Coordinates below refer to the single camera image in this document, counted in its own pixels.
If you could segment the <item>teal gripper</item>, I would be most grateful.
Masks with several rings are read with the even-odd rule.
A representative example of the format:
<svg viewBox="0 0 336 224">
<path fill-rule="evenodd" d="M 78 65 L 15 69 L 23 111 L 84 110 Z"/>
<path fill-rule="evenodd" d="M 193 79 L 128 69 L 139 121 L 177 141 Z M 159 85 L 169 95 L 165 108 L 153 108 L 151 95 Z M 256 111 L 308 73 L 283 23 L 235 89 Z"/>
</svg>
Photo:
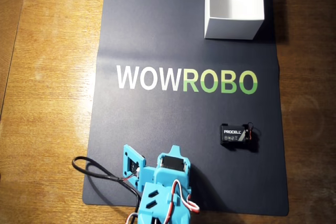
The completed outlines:
<svg viewBox="0 0 336 224">
<path fill-rule="evenodd" d="M 181 155 L 181 148 L 178 145 L 172 145 L 169 153 L 161 153 L 156 167 L 147 166 L 144 156 L 140 157 L 140 190 L 144 190 L 146 183 L 172 186 L 176 179 L 184 190 L 191 190 L 189 181 L 191 162 Z"/>
</svg>

